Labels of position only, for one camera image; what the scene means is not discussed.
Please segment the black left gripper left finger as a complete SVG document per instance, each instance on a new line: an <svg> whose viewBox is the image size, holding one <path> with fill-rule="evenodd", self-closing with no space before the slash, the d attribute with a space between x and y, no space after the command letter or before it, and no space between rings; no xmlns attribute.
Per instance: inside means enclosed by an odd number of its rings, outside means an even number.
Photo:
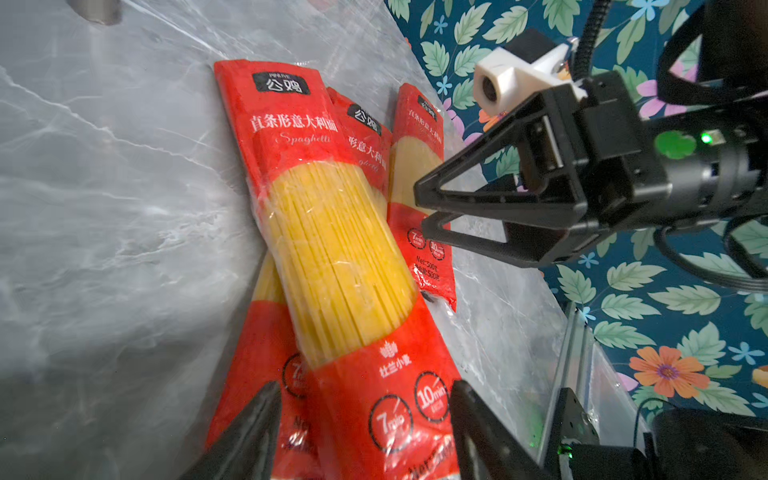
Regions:
<svg viewBox="0 0 768 480"><path fill-rule="evenodd" d="M281 390L268 382L180 480L269 480L281 420Z"/></svg>

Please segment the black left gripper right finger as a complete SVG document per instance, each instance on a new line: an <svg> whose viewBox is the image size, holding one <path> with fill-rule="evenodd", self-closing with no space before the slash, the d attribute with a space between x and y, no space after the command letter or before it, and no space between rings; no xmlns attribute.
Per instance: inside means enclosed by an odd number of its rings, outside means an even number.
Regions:
<svg viewBox="0 0 768 480"><path fill-rule="evenodd" d="M465 380L456 380L450 416L462 480L551 479Z"/></svg>

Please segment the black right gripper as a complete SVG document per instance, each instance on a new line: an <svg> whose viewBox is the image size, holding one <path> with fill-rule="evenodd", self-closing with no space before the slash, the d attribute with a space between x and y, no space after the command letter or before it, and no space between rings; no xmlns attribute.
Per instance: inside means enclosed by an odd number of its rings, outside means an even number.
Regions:
<svg viewBox="0 0 768 480"><path fill-rule="evenodd" d="M583 100L568 86L534 93L418 180L416 204L439 211L422 221L424 236L516 267L547 267L612 233L661 223L671 183L623 79L608 72L584 86ZM461 214L490 233L457 231Z"/></svg>

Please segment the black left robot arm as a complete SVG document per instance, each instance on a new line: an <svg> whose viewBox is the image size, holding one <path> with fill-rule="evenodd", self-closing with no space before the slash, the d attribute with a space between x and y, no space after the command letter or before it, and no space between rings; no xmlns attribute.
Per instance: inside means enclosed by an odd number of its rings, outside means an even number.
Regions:
<svg viewBox="0 0 768 480"><path fill-rule="evenodd" d="M539 465L465 381L454 384L450 411L459 440L449 447L463 479L764 479L764 419L670 406L638 448L578 443L562 437ZM282 401L262 387L184 479L268 479L276 458Z"/></svg>

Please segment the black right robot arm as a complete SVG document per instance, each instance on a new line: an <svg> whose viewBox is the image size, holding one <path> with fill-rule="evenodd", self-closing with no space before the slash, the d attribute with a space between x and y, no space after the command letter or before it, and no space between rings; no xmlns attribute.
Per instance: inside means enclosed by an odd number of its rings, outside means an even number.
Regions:
<svg viewBox="0 0 768 480"><path fill-rule="evenodd" d="M657 96L682 112L648 120L617 72L592 71L609 9L596 2L576 40L529 30L476 64L475 99L498 122L415 183L424 235L541 268L648 228L682 270L765 292L733 234L767 217L766 3L693 12L657 61Z"/></svg>

